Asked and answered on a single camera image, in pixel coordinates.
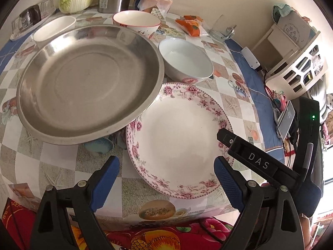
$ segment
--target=metal bowl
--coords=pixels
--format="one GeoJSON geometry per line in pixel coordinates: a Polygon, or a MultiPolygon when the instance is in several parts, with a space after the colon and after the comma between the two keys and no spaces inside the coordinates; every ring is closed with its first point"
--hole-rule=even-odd
{"type": "Polygon", "coordinates": [[[139,33],[113,25],[63,34],[32,58],[17,89],[17,111],[33,136],[73,145],[113,133],[155,99],[164,63],[139,33]]]}

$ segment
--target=beige wall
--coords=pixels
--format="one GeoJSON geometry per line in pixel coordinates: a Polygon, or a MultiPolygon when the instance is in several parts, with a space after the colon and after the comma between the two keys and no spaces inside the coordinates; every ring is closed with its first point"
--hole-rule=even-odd
{"type": "MultiPolygon", "coordinates": [[[[9,39],[11,21],[27,6],[40,0],[20,0],[0,31],[0,47],[9,39]]],[[[312,19],[312,24],[322,32],[323,43],[327,50],[329,66],[333,67],[333,32],[323,14],[313,0],[174,0],[170,12],[180,15],[199,15],[209,25],[224,15],[227,24],[237,24],[234,39],[242,46],[251,48],[269,29],[273,21],[271,9],[275,3],[288,3],[295,7],[302,16],[312,19]]]]}

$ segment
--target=checkered tablecloth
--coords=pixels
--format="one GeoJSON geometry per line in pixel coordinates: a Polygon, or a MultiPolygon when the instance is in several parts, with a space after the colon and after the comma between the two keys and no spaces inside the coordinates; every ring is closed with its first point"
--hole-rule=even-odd
{"type": "MultiPolygon", "coordinates": [[[[77,18],[76,26],[112,24],[112,15],[98,13],[96,8],[74,16],[77,18]]],[[[243,83],[246,97],[240,96],[228,84],[233,74],[244,80],[230,50],[225,44],[216,45],[208,36],[201,38],[188,36],[174,22],[178,17],[168,14],[166,19],[162,19],[162,25],[152,37],[152,41],[158,45],[165,38],[176,37],[200,47],[214,64],[214,79],[203,81],[198,86],[222,106],[235,134],[246,140],[252,137],[254,145],[264,149],[257,111],[246,84],[243,83]]],[[[0,75],[1,106],[16,96],[20,75],[37,50],[32,36],[29,36],[9,60],[0,75]]],[[[0,113],[1,120],[4,120],[3,116],[4,113],[0,113]]],[[[122,229],[140,224],[144,221],[138,215],[140,208],[147,202],[158,199],[168,200],[174,204],[176,210],[184,212],[181,214],[182,218],[166,219],[165,222],[168,223],[214,216],[234,210],[221,187],[207,196],[196,199],[171,198],[150,187],[134,168],[127,150],[118,145],[105,155],[92,154],[82,144],[51,145],[31,136],[17,115],[12,116],[6,125],[0,124],[0,209],[7,196],[20,201],[12,190],[13,186],[10,186],[12,184],[27,183],[35,196],[34,201],[38,202],[48,184],[61,189],[72,187],[80,180],[87,180],[95,170],[102,167],[110,155],[119,158],[121,169],[103,208],[96,212],[102,228],[122,229]]],[[[254,179],[259,183],[263,181],[236,160],[233,168],[239,170],[247,180],[254,179]]]]}

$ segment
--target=white bowl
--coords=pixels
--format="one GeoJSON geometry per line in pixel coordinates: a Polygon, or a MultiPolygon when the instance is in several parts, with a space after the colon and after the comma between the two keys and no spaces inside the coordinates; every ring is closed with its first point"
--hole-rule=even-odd
{"type": "Polygon", "coordinates": [[[160,19],[156,16],[137,10],[121,11],[114,14],[112,19],[113,24],[127,27],[147,38],[151,38],[161,24],[160,19]]]}
{"type": "Polygon", "coordinates": [[[196,45],[182,39],[165,39],[159,44],[164,59],[165,74],[172,80],[196,84],[209,78],[213,63],[196,45]]]}
{"type": "Polygon", "coordinates": [[[44,47],[47,43],[64,32],[75,28],[76,19],[72,16],[62,16],[39,28],[33,40],[39,48],[44,47]]]}

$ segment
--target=blue gripper pad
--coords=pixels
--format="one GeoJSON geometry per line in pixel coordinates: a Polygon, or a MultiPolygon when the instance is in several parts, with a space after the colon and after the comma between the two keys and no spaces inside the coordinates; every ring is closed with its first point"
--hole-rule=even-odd
{"type": "Polygon", "coordinates": [[[119,159],[117,157],[114,157],[112,163],[109,165],[106,172],[103,174],[92,192],[90,209],[93,212],[96,212],[97,209],[103,207],[104,202],[112,188],[112,185],[117,178],[119,168],[119,159]]]}
{"type": "Polygon", "coordinates": [[[242,213],[245,207],[243,203],[243,192],[236,183],[236,181],[234,180],[233,176],[228,171],[228,167],[224,166],[222,162],[223,160],[228,165],[228,167],[231,168],[230,172],[237,172],[232,169],[232,167],[228,164],[228,162],[224,158],[219,159],[219,157],[217,157],[214,161],[215,175],[217,176],[219,182],[221,183],[221,186],[225,191],[232,207],[238,209],[239,212],[242,213]]]}

